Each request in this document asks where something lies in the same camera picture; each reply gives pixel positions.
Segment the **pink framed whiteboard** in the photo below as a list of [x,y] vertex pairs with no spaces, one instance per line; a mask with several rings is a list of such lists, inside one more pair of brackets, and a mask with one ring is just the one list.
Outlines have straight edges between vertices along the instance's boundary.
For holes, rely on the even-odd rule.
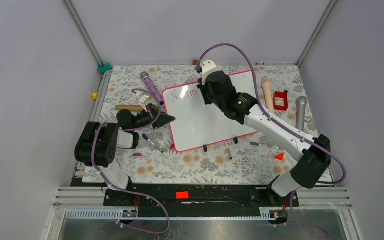
[[168,87],[162,92],[166,113],[178,153],[232,140],[257,131],[228,119],[215,105],[206,105],[198,82]]

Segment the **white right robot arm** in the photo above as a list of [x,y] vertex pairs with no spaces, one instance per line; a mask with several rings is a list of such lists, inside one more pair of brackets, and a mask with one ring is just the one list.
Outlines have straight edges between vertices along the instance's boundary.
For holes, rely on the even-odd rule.
[[214,104],[228,119],[269,137],[297,161],[289,172],[269,184],[266,198],[271,205],[281,205],[289,193],[300,188],[312,189],[331,165],[327,137],[305,134],[268,113],[255,97],[237,92],[231,78],[223,71],[203,72],[198,88],[205,104]]

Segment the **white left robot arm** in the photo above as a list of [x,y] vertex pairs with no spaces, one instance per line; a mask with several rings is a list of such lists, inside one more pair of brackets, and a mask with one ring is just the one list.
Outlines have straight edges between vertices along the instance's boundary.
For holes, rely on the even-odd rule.
[[130,177],[115,160],[117,150],[135,150],[140,140],[137,130],[149,126],[159,129],[176,118],[149,103],[145,107],[138,106],[136,110],[119,105],[116,119],[117,123],[87,122],[75,146],[74,157],[85,166],[94,168],[108,188],[117,191],[116,199],[128,206],[134,202],[135,192],[128,187]]

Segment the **right black whiteboard clip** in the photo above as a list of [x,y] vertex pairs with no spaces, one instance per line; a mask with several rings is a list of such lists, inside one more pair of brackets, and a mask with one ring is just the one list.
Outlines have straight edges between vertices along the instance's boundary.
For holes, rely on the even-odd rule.
[[234,138],[233,138],[233,142],[234,142],[235,145],[237,145],[238,142],[239,142],[238,138],[237,138],[237,137],[234,137]]

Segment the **blue capped marker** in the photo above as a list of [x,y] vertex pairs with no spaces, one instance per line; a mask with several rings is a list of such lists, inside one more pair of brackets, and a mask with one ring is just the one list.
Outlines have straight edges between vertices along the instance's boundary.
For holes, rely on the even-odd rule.
[[142,134],[142,137],[147,141],[149,142],[150,144],[152,144],[153,147],[155,147],[159,152],[161,153],[164,153],[164,151],[162,150],[162,148],[160,146],[158,146],[155,142],[153,142],[152,140],[150,140],[150,138],[146,135],[146,134]]

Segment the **brown wooden toy microphone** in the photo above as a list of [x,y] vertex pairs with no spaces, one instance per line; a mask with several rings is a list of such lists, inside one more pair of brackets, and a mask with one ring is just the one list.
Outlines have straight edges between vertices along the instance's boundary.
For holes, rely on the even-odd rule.
[[[151,107],[154,107],[157,111],[159,110],[158,105],[154,105],[152,103],[148,104],[145,106],[146,111],[149,111]],[[121,110],[129,110],[134,113],[140,113],[142,111],[145,111],[145,109],[141,105],[115,105],[115,110],[116,111],[121,111]]]

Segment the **purple patterned toy microphone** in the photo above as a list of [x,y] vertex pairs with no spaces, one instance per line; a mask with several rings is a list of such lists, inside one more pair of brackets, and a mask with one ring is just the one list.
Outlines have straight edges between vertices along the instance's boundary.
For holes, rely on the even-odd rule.
[[149,73],[146,71],[143,71],[140,74],[140,78],[144,82],[144,84],[147,86],[148,90],[153,94],[157,102],[160,103],[161,105],[164,105],[163,96],[161,92],[158,90],[153,80],[150,78]]

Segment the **red box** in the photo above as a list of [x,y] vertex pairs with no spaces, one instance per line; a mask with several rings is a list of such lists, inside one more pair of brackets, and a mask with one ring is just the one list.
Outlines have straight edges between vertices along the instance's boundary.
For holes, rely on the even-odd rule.
[[289,108],[288,91],[275,91],[273,97],[273,107],[277,111],[287,111]]

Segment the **green capped marker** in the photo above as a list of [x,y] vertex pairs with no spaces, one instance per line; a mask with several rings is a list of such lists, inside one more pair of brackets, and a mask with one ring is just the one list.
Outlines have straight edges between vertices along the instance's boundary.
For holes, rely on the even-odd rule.
[[260,144],[260,143],[257,143],[257,142],[250,142],[250,145],[257,146],[257,147],[265,147],[265,148],[269,148],[269,149],[276,149],[276,150],[280,150],[281,149],[278,146],[269,146],[269,145]]

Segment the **teal block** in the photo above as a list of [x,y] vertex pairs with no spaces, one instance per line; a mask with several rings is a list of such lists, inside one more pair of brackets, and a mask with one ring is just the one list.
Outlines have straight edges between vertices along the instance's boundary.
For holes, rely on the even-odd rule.
[[113,66],[110,64],[110,63],[107,63],[103,66],[100,66],[97,68],[97,71],[100,73],[100,74],[104,74],[105,72],[111,70],[113,68]]

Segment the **floral patterned table mat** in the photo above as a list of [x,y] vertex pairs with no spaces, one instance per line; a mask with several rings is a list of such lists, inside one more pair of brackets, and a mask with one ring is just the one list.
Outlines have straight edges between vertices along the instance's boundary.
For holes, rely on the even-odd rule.
[[[137,103],[138,99],[132,94],[132,89],[145,88],[140,78],[142,72],[149,73],[159,90],[193,83],[199,78],[191,65],[115,66],[100,113],[100,122],[116,122],[115,105]],[[276,143],[260,133],[240,137],[238,144],[229,141],[232,160],[229,160],[224,143],[209,146],[207,152],[201,148],[181,153],[170,149],[173,141],[168,126],[143,129],[140,134],[146,134],[164,153],[143,138],[135,150],[118,149],[115,160],[134,183],[266,185],[296,164],[288,154],[282,161],[274,159],[281,153],[278,149],[250,145],[250,142],[255,142],[277,147]]]

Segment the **silver toy microphone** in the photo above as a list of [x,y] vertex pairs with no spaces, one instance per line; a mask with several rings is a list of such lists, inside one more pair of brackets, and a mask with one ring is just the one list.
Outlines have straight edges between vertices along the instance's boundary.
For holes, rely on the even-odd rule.
[[296,100],[296,128],[300,131],[304,131],[307,104],[308,100],[305,96],[300,96]]

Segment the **red triangular block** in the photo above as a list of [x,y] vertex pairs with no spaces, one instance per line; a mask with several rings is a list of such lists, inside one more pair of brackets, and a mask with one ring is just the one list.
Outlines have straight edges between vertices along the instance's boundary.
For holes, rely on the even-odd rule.
[[282,153],[280,153],[280,154],[274,156],[273,158],[276,159],[276,160],[279,160],[279,161],[283,161],[284,158],[285,158],[285,153],[282,152]]

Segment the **red label on rail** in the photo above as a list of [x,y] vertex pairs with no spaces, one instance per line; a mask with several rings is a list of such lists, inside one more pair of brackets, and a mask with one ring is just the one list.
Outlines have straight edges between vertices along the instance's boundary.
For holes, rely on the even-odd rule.
[[175,193],[175,199],[176,200],[184,200],[189,198],[189,192],[188,191],[178,191]]

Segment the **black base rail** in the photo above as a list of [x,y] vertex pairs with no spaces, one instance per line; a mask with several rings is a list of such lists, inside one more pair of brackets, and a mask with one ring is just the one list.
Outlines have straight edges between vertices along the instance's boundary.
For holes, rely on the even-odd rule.
[[[176,199],[176,192],[188,191],[188,199]],[[170,218],[260,217],[260,209],[298,207],[297,196],[268,193],[260,185],[194,185],[130,183],[127,192],[108,189],[105,207],[132,207],[139,217]]]

